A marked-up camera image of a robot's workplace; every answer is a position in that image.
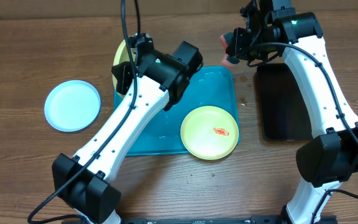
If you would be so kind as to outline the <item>light blue plate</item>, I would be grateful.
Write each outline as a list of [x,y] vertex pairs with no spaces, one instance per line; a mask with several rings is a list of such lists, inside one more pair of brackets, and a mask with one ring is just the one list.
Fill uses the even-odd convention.
[[62,132],[77,132],[88,127],[101,109],[97,89],[83,80],[69,80],[57,85],[44,104],[45,119]]

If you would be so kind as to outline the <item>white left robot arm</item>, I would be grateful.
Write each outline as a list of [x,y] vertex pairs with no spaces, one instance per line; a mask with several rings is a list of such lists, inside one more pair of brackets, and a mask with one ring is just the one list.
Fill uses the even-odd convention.
[[147,34],[121,42],[112,66],[121,103],[73,157],[59,154],[52,164],[58,197],[77,211],[64,223],[120,223],[121,193],[110,183],[146,125],[180,101],[202,63],[199,49],[185,41],[173,55],[155,50]]

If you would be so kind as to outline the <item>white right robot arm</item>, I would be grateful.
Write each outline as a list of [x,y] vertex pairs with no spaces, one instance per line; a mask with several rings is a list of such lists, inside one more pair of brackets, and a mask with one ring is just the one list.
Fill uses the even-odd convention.
[[336,223],[321,212],[341,184],[358,172],[358,116],[330,65],[323,30],[312,12],[290,1],[251,1],[226,53],[250,67],[282,57],[295,77],[310,117],[312,140],[296,152],[301,180],[276,223]]

